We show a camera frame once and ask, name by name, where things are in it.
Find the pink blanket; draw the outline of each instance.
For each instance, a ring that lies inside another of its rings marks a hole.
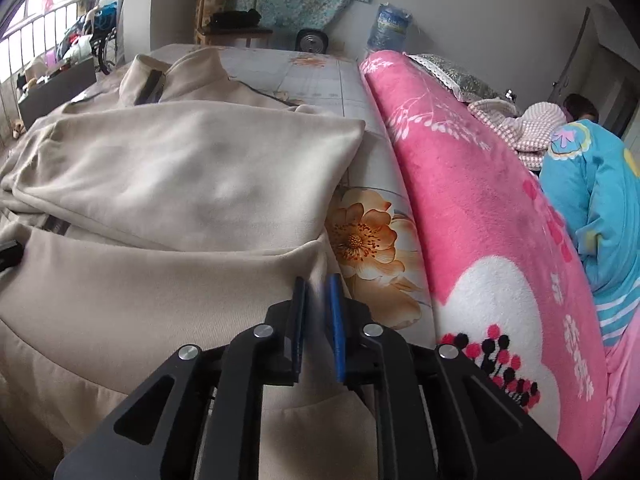
[[[640,370],[640,316],[633,316],[620,341],[607,353],[609,387],[605,432],[598,465],[609,456],[636,414],[638,399],[640,399],[638,370]]]
[[[532,174],[395,52],[361,66],[408,189],[436,336],[475,359],[576,461],[602,443],[607,367],[580,260]]]

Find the knitted blanket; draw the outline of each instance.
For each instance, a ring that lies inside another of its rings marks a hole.
[[[504,140],[531,171],[540,170],[551,135],[566,124],[562,108],[553,103],[536,103],[522,116],[518,116],[515,104],[502,99],[483,99],[468,108]]]

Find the pink and black dot pattern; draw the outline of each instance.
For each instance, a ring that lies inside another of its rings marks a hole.
[[[499,388],[515,400],[525,413],[529,413],[529,410],[540,402],[538,383],[518,377],[517,372],[522,366],[522,360],[519,355],[510,352],[511,340],[508,335],[502,333],[498,325],[490,325],[486,335],[484,341],[477,343],[469,341],[465,333],[449,333],[442,336],[440,343],[454,345],[464,352]]]

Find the orange flower print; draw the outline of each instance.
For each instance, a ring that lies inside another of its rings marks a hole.
[[[345,278],[357,274],[364,280],[373,280],[404,271],[402,262],[395,259],[398,234],[389,227],[390,223],[389,213],[376,209],[365,213],[361,202],[333,212],[329,236]]]
[[[351,296],[377,322],[401,329],[422,317],[410,295],[422,288],[407,276],[424,271],[413,220],[391,207],[373,190],[348,190],[330,207],[326,229]]]

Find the white wall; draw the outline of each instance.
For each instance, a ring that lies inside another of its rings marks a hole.
[[[124,0],[125,61],[169,43],[193,43],[196,0]]]
[[[548,98],[596,0],[372,0],[353,2],[328,28],[332,45],[362,57],[378,5],[410,10],[408,52],[434,52],[467,67],[525,107]]]
[[[593,7],[593,15],[602,46],[640,70],[640,48],[622,18],[615,10],[602,5]]]
[[[196,0],[152,0],[151,50],[171,43],[193,43]]]

